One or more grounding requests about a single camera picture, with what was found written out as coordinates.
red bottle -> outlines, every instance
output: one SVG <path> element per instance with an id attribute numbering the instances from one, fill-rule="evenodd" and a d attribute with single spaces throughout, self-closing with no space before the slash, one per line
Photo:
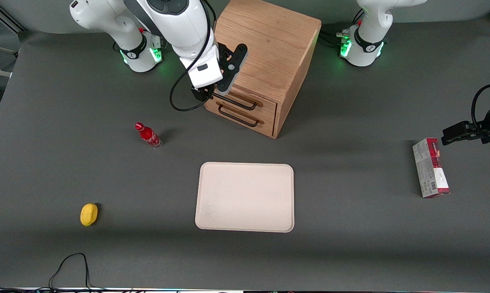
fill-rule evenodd
<path id="1" fill-rule="evenodd" d="M 157 149 L 163 144 L 160 137 L 151 128 L 144 126 L 140 122 L 135 124 L 135 128 L 140 133 L 140 137 L 152 146 L 152 148 Z"/>

black power cord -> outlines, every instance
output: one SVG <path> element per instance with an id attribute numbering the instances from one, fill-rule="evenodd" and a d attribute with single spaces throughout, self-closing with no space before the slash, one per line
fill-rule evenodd
<path id="1" fill-rule="evenodd" d="M 364 9 L 360 8 L 359 12 L 353 18 L 353 23 L 357 22 L 364 15 Z"/>
<path id="2" fill-rule="evenodd" d="M 83 254 L 82 252 L 78 252 L 77 254 L 70 254 L 69 256 L 67 256 L 66 258 L 64 258 L 64 260 L 59 265 L 59 268 L 57 269 L 57 271 L 55 272 L 55 274 L 53 274 L 51 276 L 50 280 L 48 281 L 48 288 L 50 288 L 50 291 L 52 293 L 57 292 L 57 290 L 55 289 L 55 287 L 53 287 L 53 280 L 55 280 L 55 277 L 57 277 L 57 275 L 61 271 L 62 266 L 64 265 L 64 263 L 66 262 L 66 260 L 68 260 L 68 258 L 73 257 L 73 256 L 82 256 L 84 258 L 84 265 L 85 265 L 85 287 L 87 289 L 90 289 L 91 291 L 93 291 L 91 289 L 91 287 L 96 287 L 96 286 L 94 286 L 94 285 L 91 284 L 91 281 L 90 281 L 90 278 L 89 278 L 89 267 L 87 265 L 87 259 L 85 257 L 85 254 Z"/>
<path id="3" fill-rule="evenodd" d="M 61 262 L 59 265 L 59 268 L 55 273 L 51 276 L 50 280 L 48 281 L 48 287 L 41 287 L 37 289 L 31 289 L 31 290 L 25 290 L 25 289 L 19 289 L 19 288 L 4 288 L 0 286 L 0 293 L 83 293 L 86 290 L 84 289 L 59 289 L 55 288 L 53 286 L 53 281 L 55 280 L 55 277 L 59 274 L 59 272 L 62 269 L 62 266 L 68 260 L 68 258 L 71 258 L 73 256 L 82 256 L 84 258 L 84 265 L 85 265 L 85 287 L 87 288 L 87 292 L 89 293 L 101 293 L 101 292 L 106 292 L 106 291 L 116 291 L 120 292 L 120 290 L 110 290 L 102 287 L 97 287 L 91 284 L 91 280 L 89 277 L 89 266 L 87 265 L 87 258 L 85 254 L 79 252 L 77 254 L 70 254 L 64 260 Z"/>
<path id="4" fill-rule="evenodd" d="M 205 7 L 205 5 L 207 5 L 212 13 L 213 13 L 213 16 L 214 16 L 214 24 L 216 24 L 216 13 L 214 12 L 214 9 L 211 7 L 211 4 L 209 4 L 209 2 L 207 0 L 201 0 L 202 1 L 202 7 L 203 7 L 203 11 L 205 12 L 205 17 L 207 18 L 207 37 L 205 38 L 205 42 L 203 44 L 203 47 L 202 49 L 200 50 L 200 52 L 198 53 L 198 56 L 196 56 L 196 58 L 194 59 L 194 61 L 191 63 L 191 65 L 189 65 L 187 67 L 187 69 L 185 69 L 185 71 L 182 73 L 182 75 L 174 82 L 174 84 L 172 85 L 172 88 L 171 88 L 171 92 L 169 93 L 169 102 L 172 106 L 172 108 L 176 111 L 180 111 L 180 112 L 188 112 L 188 111 L 193 111 L 193 110 L 196 110 L 198 109 L 199 107 L 203 106 L 205 103 L 207 103 L 208 100 L 210 100 L 209 98 L 203 102 L 201 102 L 200 104 L 194 106 L 194 107 L 191 107 L 191 108 L 187 108 L 187 109 L 182 109 L 182 108 L 178 108 L 174 105 L 174 102 L 172 101 L 172 95 L 174 94 L 174 89 L 176 89 L 176 86 L 178 85 L 178 83 L 180 83 L 180 81 L 185 77 L 185 75 L 187 75 L 189 73 L 189 70 L 192 69 L 192 67 L 194 67 L 194 65 L 196 64 L 196 62 L 198 62 L 198 60 L 200 60 L 200 58 L 202 57 L 203 55 L 203 52 L 205 51 L 205 49 L 207 48 L 207 45 L 209 43 L 209 39 L 211 38 L 211 19 L 209 17 L 209 12 L 207 11 L 207 7 Z"/>
<path id="5" fill-rule="evenodd" d="M 490 135 L 488 133 L 483 132 L 483 130 L 479 126 L 479 123 L 476 120 L 476 103 L 477 103 L 478 98 L 481 95 L 481 93 L 483 93 L 486 89 L 490 89 L 490 85 L 486 85 L 486 86 L 482 87 L 481 89 L 479 89 L 479 91 L 476 93 L 476 95 L 474 95 L 474 99 L 473 99 L 473 102 L 471 105 L 471 119 L 472 119 L 472 122 L 473 122 L 474 127 L 476 128 L 478 134 L 480 134 L 482 136 L 486 136 L 487 139 L 490 140 Z"/>

black cable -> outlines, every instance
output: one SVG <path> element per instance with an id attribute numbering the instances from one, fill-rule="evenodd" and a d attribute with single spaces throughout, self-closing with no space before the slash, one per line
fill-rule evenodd
<path id="1" fill-rule="evenodd" d="M 217 23 L 216 12 L 214 11 L 214 8 L 211 6 L 211 4 L 208 2 L 208 0 L 203 0 L 203 2 L 205 4 L 207 4 L 207 6 L 209 7 L 209 9 L 211 10 L 211 12 L 213 14 L 213 30 L 215 30 L 216 29 L 216 23 Z"/>
<path id="2" fill-rule="evenodd" d="M 362 13 L 359 15 L 357 19 L 355 19 L 353 23 L 356 24 L 360 20 L 360 18 L 364 16 L 364 14 L 365 14 L 364 11 L 362 11 Z"/>
<path id="3" fill-rule="evenodd" d="M 7 292 L 12 292 L 12 293 L 24 293 L 25 291 L 22 289 L 17 289 L 17 288 L 4 288 L 0 286 L 0 290 L 2 291 L 7 291 Z"/>
<path id="4" fill-rule="evenodd" d="M 357 14 L 355 15 L 355 17 L 353 18 L 353 23 L 355 23 L 357 21 L 357 19 L 359 19 L 362 14 L 364 14 L 364 9 L 360 8 L 360 10 L 357 12 Z"/>
<path id="5" fill-rule="evenodd" d="M 321 30 L 319 33 L 321 33 L 323 35 L 327 35 L 329 37 L 336 37 L 336 35 L 334 33 L 326 32 L 326 31 L 323 31 L 323 30 Z"/>
<path id="6" fill-rule="evenodd" d="M 207 98 L 207 100 L 204 100 L 203 102 L 201 102 L 200 104 L 194 106 L 194 107 L 191 107 L 191 108 L 187 108 L 187 109 L 181 109 L 181 108 L 178 108 L 174 105 L 174 102 L 172 101 L 172 95 L 174 94 L 174 89 L 176 89 L 176 86 L 178 85 L 178 83 L 180 83 L 180 81 L 185 77 L 185 75 L 187 75 L 189 73 L 189 70 L 192 69 L 192 67 L 194 67 L 194 65 L 196 64 L 196 62 L 198 62 L 198 60 L 200 60 L 200 58 L 202 57 L 203 55 L 203 52 L 205 51 L 205 49 L 207 48 L 207 45 L 209 43 L 209 39 L 211 38 L 211 19 L 209 17 L 209 12 L 207 11 L 207 7 L 205 7 L 205 5 L 202 5 L 203 7 L 203 11 L 205 12 L 205 17 L 207 18 L 207 37 L 205 38 L 205 42 L 203 44 L 203 47 L 202 49 L 200 50 L 200 52 L 198 53 L 198 56 L 196 56 L 196 58 L 194 59 L 194 61 L 191 63 L 191 65 L 189 65 L 187 67 L 187 69 L 185 69 L 185 71 L 183 72 L 183 74 L 174 82 L 174 84 L 172 85 L 172 88 L 171 88 L 171 92 L 169 93 L 169 103 L 171 104 L 172 108 L 176 111 L 180 111 L 180 112 L 188 112 L 188 111 L 193 111 L 193 110 L 196 110 L 198 109 L 199 107 L 203 106 L 205 103 L 207 103 L 208 100 L 210 100 L 210 98 Z"/>
<path id="7" fill-rule="evenodd" d="M 335 46 L 335 45 L 338 45 L 339 44 L 339 43 L 334 43 L 334 42 L 330 41 L 329 39 L 326 39 L 321 34 L 319 34 L 319 38 L 322 39 L 323 41 L 327 42 L 330 45 L 334 45 Z"/>
<path id="8" fill-rule="evenodd" d="M 84 258 L 84 265 L 85 265 L 85 287 L 87 289 L 89 289 L 91 292 L 95 292 L 95 290 L 91 289 L 91 287 L 105 289 L 105 288 L 101 288 L 101 287 L 96 287 L 93 284 L 91 284 L 91 281 L 90 281 L 90 278 L 89 278 L 89 266 L 87 265 L 87 259 L 85 257 L 85 254 L 83 254 L 82 252 L 78 252 L 76 254 L 70 254 L 69 256 L 67 256 L 66 258 L 64 258 L 64 260 L 59 265 L 59 268 L 57 269 L 57 271 L 50 277 L 50 280 L 48 281 L 48 288 L 50 288 L 50 292 L 52 292 L 52 293 L 58 292 L 58 290 L 56 290 L 55 287 L 53 287 L 53 280 L 55 280 L 55 277 L 57 277 L 57 275 L 61 271 L 62 266 L 64 265 L 64 263 L 66 262 L 66 260 L 68 260 L 68 258 L 70 258 L 72 256 L 82 256 Z"/>
<path id="9" fill-rule="evenodd" d="M 490 89 L 490 85 L 486 85 L 486 86 L 482 87 L 481 89 L 479 89 L 479 91 L 476 93 L 476 95 L 474 95 L 474 99 L 473 99 L 473 102 L 471 105 L 471 119 L 472 119 L 472 122 L 473 122 L 474 127 L 476 128 L 477 132 L 482 136 L 486 136 L 487 139 L 490 140 L 490 135 L 488 135 L 488 133 L 483 132 L 483 130 L 479 126 L 479 123 L 476 120 L 476 103 L 478 101 L 479 95 L 481 95 L 481 93 L 483 93 L 486 89 Z"/>
<path id="10" fill-rule="evenodd" d="M 118 44 L 116 42 L 113 42 L 113 51 L 115 52 L 119 52 L 120 51 L 120 47 L 118 47 L 118 50 L 115 48 L 115 45 L 118 46 Z"/>

table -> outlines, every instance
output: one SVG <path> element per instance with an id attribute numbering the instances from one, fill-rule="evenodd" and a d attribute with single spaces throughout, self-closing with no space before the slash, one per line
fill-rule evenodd
<path id="1" fill-rule="evenodd" d="M 490 144 L 441 148 L 452 194 L 432 200 L 411 148 L 470 118 L 490 83 L 490 17 L 396 24 L 388 39 L 368 68 L 319 42 L 272 140 L 203 109 L 175 112 L 173 52 L 136 74 L 107 35 L 25 35 L 0 106 L 0 285 L 42 286 L 84 252 L 105 287 L 490 292 Z M 175 97 L 197 102 L 187 80 Z M 139 140 L 137 121 L 161 149 Z M 292 165 L 294 230 L 196 228 L 209 161 Z M 84 228 L 88 202 L 102 214 Z M 80 258 L 55 285 L 83 286 Z"/>

metal handle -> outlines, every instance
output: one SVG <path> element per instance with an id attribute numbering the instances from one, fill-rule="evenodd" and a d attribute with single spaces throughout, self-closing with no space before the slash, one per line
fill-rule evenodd
<path id="1" fill-rule="evenodd" d="M 225 115 L 226 117 L 228 118 L 231 118 L 231 119 L 234 119 L 238 122 L 241 122 L 249 127 L 256 127 L 258 124 L 259 124 L 259 120 L 256 120 L 256 123 L 252 124 L 252 123 L 248 123 L 247 121 L 243 120 L 243 119 L 239 119 L 237 117 L 234 117 L 233 115 L 230 115 L 229 113 L 225 113 L 223 111 L 221 111 L 221 108 L 223 108 L 223 105 L 220 105 L 219 108 L 218 108 L 218 111 L 219 113 L 222 113 L 223 115 Z"/>
<path id="2" fill-rule="evenodd" d="M 220 94 L 213 93 L 213 95 L 217 96 L 217 97 L 218 97 L 218 98 L 220 98 L 221 100 L 224 100 L 224 101 L 226 101 L 226 102 L 229 102 L 229 103 L 231 103 L 232 105 L 236 105 L 236 106 L 238 106 L 238 107 L 240 107 L 240 108 L 243 108 L 243 109 L 245 109 L 245 110 L 248 110 L 248 111 L 252 111 L 252 110 L 253 110 L 253 109 L 255 109 L 255 108 L 256 108 L 256 106 L 257 106 L 257 102 L 254 102 L 254 105 L 252 105 L 252 107 L 247 107 L 247 106 L 245 106 L 245 105 L 243 105 L 243 104 L 239 104 L 238 102 L 235 102 L 235 101 L 233 101 L 233 100 L 230 100 L 229 98 L 227 98 L 227 97 L 225 97 L 225 96 L 222 96 L 222 95 L 220 95 Z"/>

